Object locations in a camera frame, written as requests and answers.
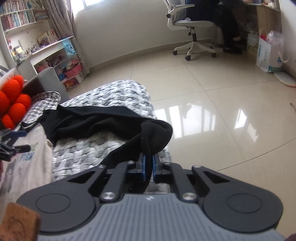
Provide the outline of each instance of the chair armrest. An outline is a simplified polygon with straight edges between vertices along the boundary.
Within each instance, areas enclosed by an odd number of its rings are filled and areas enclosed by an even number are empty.
[[[31,97],[39,93],[55,91],[61,95],[61,102],[69,100],[69,95],[61,85],[59,78],[53,67],[42,70],[38,75],[32,78],[23,88],[22,93]]]
[[[174,16],[178,11],[184,9],[184,8],[189,8],[189,7],[194,7],[195,4],[184,4],[184,5],[176,5],[171,11],[167,13],[167,18],[171,18]]]

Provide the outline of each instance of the brown fabric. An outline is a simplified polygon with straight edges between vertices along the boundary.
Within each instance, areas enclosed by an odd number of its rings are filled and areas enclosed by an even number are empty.
[[[64,39],[74,36],[72,22],[73,13],[71,2],[69,0],[43,0],[43,5],[47,9],[49,19],[59,39]],[[90,73],[87,62],[80,50],[76,38],[71,38],[70,41],[77,53],[78,59],[82,64],[83,73]]]
[[[40,215],[16,203],[7,205],[3,223],[0,225],[2,241],[35,241],[40,226]]]

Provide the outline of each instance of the white shopping bag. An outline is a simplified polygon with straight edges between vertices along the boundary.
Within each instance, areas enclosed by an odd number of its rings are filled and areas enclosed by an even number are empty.
[[[282,54],[275,46],[260,38],[256,66],[264,72],[280,72],[283,66]]]

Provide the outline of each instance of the white wall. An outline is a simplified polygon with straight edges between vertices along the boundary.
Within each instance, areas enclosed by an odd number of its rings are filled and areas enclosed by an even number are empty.
[[[10,51],[8,49],[7,41],[3,32],[2,24],[0,24],[0,48],[1,54],[8,66],[8,69],[16,68],[15,62],[11,57]]]
[[[1,50],[0,50],[0,65],[2,65],[2,66],[5,67],[5,68],[8,68],[8,66],[7,66],[7,64],[6,64],[6,62],[5,62],[5,59],[4,59],[4,57],[3,57],[3,54],[2,54],[2,52],[1,52]]]
[[[19,45],[20,41],[23,50],[33,47],[34,44],[38,45],[37,38],[45,31],[50,30],[48,21],[36,23],[35,25],[24,28],[21,31],[14,31],[6,34],[6,38],[11,40],[11,46],[14,48]]]
[[[296,5],[291,0],[280,0],[280,7],[286,52],[289,53],[287,66],[290,73],[296,77]]]
[[[136,51],[192,40],[167,27],[163,0],[104,0],[75,16],[75,35],[90,67]],[[206,30],[198,39],[210,39]]]

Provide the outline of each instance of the toy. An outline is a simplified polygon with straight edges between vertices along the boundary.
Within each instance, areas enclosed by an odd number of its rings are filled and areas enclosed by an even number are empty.
[[[0,91],[0,103],[0,115],[2,115],[7,112],[10,105],[9,99],[2,91]]]
[[[12,104],[20,95],[20,85],[16,80],[11,79],[2,86],[1,91],[7,96],[9,102]]]
[[[20,85],[20,93],[22,92],[22,89],[24,87],[24,78],[21,75],[16,75],[13,77],[14,80],[16,80]]]
[[[23,104],[26,108],[26,111],[28,111],[28,109],[30,108],[31,102],[31,97],[26,94],[20,94],[19,97],[15,100],[15,103]]]
[[[16,75],[4,83],[0,90],[0,117],[5,128],[14,129],[30,108],[31,97],[20,94],[23,85],[23,77]]]
[[[15,124],[18,124],[25,114],[26,108],[21,103],[13,104],[8,110],[8,115]]]
[[[8,114],[5,114],[2,118],[2,123],[3,125],[8,128],[8,129],[14,129],[15,128],[15,124],[13,123],[12,119],[9,117]]]

